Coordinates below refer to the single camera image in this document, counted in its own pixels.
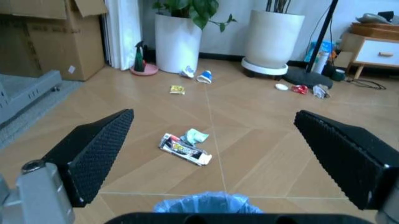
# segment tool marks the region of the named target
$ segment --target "small sticker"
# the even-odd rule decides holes
[[[68,72],[73,74],[74,71],[75,71],[75,67],[73,67],[72,65],[69,66]]]

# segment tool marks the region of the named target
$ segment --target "blue plastic bag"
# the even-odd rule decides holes
[[[249,204],[244,195],[225,192],[205,192],[179,199],[164,200],[154,207],[155,212],[169,213],[263,213]]]

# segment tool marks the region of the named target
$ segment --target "cardboard box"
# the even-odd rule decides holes
[[[0,16],[0,73],[87,80],[104,67],[98,15],[106,12],[102,0],[1,0],[0,13],[11,15]]]

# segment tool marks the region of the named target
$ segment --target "plant pot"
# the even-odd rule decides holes
[[[271,69],[282,68],[291,58],[305,16],[252,10],[245,57]]]
[[[157,66],[179,73],[190,66],[197,70],[202,30],[191,19],[155,15]]]

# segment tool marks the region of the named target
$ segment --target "white drawer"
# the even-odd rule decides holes
[[[365,40],[356,62],[399,66],[399,42]]]

